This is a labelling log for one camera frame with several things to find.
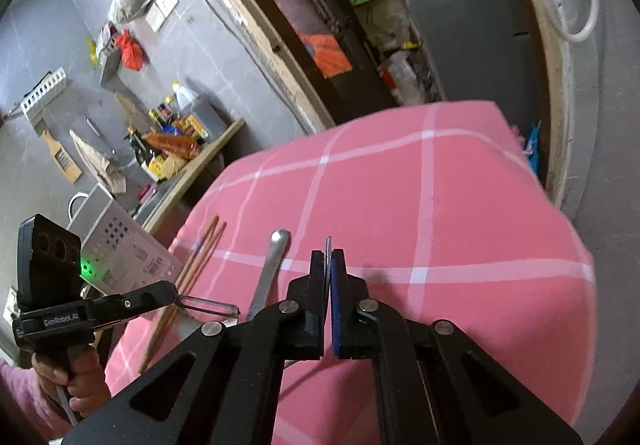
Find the pink sleeve forearm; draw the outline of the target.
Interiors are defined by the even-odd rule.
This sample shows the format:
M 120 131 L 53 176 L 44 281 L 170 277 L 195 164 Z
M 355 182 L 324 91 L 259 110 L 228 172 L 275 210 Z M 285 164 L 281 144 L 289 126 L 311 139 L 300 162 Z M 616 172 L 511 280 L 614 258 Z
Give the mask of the pink sleeve forearm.
M 34 369 L 1 361 L 1 431 L 10 444 L 49 444 L 71 427 L 60 405 L 41 389 Z

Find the person's left hand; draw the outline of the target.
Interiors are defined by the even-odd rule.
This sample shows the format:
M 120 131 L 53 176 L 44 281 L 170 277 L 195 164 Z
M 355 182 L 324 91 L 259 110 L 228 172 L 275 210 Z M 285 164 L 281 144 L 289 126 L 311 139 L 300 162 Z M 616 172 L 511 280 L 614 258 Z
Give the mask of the person's left hand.
M 56 388 L 62 387 L 70 395 L 70 409 L 81 417 L 88 417 L 112 397 L 99 354 L 90 345 L 84 347 L 74 361 L 71 375 L 64 367 L 39 354 L 32 355 L 32 368 L 40 389 L 58 401 Z

